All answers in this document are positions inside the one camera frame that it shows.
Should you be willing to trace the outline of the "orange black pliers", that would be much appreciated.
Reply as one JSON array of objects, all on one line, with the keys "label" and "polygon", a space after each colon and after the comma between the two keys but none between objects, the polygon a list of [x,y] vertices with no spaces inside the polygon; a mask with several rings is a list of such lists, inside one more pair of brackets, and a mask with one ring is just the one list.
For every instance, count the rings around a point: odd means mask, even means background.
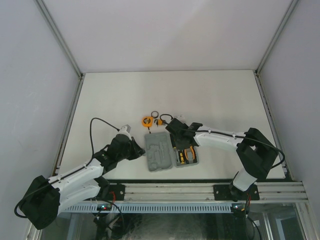
[{"label": "orange black pliers", "polygon": [[185,155],[185,158],[188,162],[188,164],[194,164],[195,161],[196,161],[196,153],[195,153],[195,150],[192,146],[190,146],[189,148],[186,148],[184,150],[184,155]]}]

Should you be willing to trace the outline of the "short yellow black screwdriver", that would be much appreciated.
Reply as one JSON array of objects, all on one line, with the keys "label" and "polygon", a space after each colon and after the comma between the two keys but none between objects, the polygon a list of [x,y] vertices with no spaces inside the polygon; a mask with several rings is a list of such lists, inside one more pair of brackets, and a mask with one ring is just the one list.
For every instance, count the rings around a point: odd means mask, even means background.
[{"label": "short yellow black screwdriver", "polygon": [[178,151],[178,159],[179,159],[180,164],[184,164],[185,163],[184,155],[183,155],[183,152],[181,150]]}]

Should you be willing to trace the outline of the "grey plastic tool case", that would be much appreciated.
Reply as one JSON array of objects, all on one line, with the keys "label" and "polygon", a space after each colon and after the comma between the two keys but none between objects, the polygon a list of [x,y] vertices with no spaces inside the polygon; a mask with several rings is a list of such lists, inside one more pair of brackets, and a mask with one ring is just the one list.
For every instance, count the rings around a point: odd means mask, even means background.
[{"label": "grey plastic tool case", "polygon": [[178,155],[180,150],[173,149],[172,140],[172,136],[166,131],[148,133],[144,136],[146,162],[150,172],[164,171],[172,167],[191,167],[199,163],[198,151],[193,147],[196,154],[195,163],[188,164],[184,150],[181,150],[185,163],[180,164]]}]

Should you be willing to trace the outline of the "long black yellow screwdriver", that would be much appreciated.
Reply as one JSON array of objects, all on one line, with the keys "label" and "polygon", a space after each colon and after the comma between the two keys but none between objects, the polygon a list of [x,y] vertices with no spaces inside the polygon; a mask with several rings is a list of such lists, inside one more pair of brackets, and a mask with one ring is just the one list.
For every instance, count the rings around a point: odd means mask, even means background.
[{"label": "long black yellow screwdriver", "polygon": [[174,150],[176,150],[176,149],[177,149],[177,147],[176,147],[176,143],[175,143],[175,141],[174,141],[174,140],[171,140],[171,144],[172,144],[173,149],[174,149]]}]

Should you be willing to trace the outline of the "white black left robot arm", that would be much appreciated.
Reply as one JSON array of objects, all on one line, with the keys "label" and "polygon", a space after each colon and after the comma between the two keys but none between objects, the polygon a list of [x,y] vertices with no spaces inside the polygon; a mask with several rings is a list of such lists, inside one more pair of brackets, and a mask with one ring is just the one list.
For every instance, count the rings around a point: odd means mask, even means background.
[{"label": "white black left robot arm", "polygon": [[60,175],[36,177],[16,209],[32,225],[42,230],[65,209],[87,199],[104,200],[109,196],[108,181],[103,177],[122,160],[135,160],[145,154],[133,137],[117,134],[110,144],[91,159]]}]

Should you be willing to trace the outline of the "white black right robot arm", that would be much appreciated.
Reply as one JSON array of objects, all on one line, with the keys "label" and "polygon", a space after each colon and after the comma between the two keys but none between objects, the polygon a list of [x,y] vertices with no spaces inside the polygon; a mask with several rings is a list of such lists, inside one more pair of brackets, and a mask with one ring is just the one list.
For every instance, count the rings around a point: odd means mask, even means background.
[{"label": "white black right robot arm", "polygon": [[285,159],[285,154],[256,128],[251,127],[245,132],[222,131],[198,122],[187,125],[173,118],[165,129],[180,151],[193,147],[216,147],[237,154],[242,169],[228,186],[231,199],[235,202],[246,196],[256,181],[265,180],[270,170],[279,165],[275,164],[278,155]]}]

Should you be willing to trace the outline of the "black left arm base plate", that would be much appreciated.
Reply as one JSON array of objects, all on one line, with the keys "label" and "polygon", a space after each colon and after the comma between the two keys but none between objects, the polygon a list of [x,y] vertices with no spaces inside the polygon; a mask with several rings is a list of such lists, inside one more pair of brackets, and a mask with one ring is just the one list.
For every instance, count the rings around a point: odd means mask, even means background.
[{"label": "black left arm base plate", "polygon": [[100,189],[96,198],[107,201],[123,201],[125,198],[126,186],[123,184],[110,184]]}]

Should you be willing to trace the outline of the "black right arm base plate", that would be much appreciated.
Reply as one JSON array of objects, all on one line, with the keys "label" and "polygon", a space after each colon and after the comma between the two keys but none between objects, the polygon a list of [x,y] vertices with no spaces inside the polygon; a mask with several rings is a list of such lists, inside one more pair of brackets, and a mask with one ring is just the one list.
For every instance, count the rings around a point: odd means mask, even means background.
[{"label": "black right arm base plate", "polygon": [[238,190],[235,187],[230,188],[229,184],[213,185],[213,194],[215,201],[245,201],[247,198],[253,201],[260,200],[258,187],[254,184],[246,191]]}]

